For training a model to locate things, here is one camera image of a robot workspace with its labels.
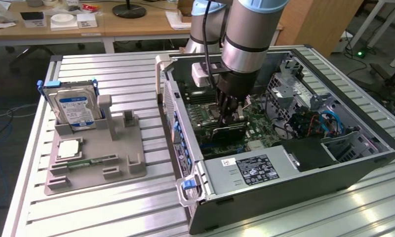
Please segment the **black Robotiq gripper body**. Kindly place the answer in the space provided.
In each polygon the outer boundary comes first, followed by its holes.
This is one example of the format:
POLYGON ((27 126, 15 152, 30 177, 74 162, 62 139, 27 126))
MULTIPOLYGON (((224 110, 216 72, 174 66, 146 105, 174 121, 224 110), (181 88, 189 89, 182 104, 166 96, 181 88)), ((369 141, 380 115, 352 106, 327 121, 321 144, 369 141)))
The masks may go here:
POLYGON ((254 81, 256 72, 222 72, 218 75, 216 87, 226 96, 236 99, 244 99, 253 88, 254 81))

